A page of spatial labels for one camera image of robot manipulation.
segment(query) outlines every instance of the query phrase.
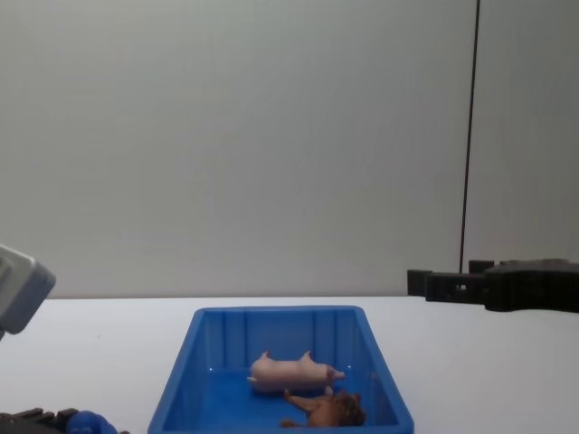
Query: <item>blue object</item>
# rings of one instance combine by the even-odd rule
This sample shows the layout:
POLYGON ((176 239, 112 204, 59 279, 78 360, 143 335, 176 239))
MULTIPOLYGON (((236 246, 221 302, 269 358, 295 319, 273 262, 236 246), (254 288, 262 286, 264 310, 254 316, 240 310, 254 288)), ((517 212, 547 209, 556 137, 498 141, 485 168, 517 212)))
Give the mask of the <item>blue object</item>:
POLYGON ((294 432, 280 428, 280 421, 306 423, 305 413, 280 395, 254 392, 247 380, 252 363, 265 350, 277 360, 298 360, 311 350, 314 361, 346 372, 334 390, 360 393, 366 422, 363 427, 342 427, 340 433, 413 433, 413 419, 364 310, 310 306, 196 311, 148 434, 294 432))
POLYGON ((79 411, 66 424, 66 434, 117 434, 115 427, 92 411, 79 411))

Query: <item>white wall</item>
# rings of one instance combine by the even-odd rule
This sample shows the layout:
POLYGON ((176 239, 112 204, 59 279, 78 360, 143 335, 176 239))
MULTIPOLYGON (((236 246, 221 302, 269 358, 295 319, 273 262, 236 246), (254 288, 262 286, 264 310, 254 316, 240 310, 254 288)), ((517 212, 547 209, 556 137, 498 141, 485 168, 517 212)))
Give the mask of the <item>white wall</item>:
POLYGON ((458 269, 474 0, 0 3, 0 240, 57 297, 458 269))
POLYGON ((468 259, 579 259, 579 2, 483 0, 468 259))

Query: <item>brown toy animal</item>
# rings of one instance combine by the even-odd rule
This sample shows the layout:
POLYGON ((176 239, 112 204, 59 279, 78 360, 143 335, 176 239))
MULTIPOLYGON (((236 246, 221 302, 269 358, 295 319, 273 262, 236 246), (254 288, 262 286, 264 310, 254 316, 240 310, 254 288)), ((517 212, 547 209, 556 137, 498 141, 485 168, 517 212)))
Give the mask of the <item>brown toy animal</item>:
POLYGON ((341 391, 334 395, 330 388, 326 388, 324 396, 317 398, 301 398, 284 392, 287 402, 308 414, 308 423, 299 424, 292 420, 283 420, 283 428, 295 427, 351 427, 364 425, 365 413, 360 407, 360 394, 348 394, 341 391))

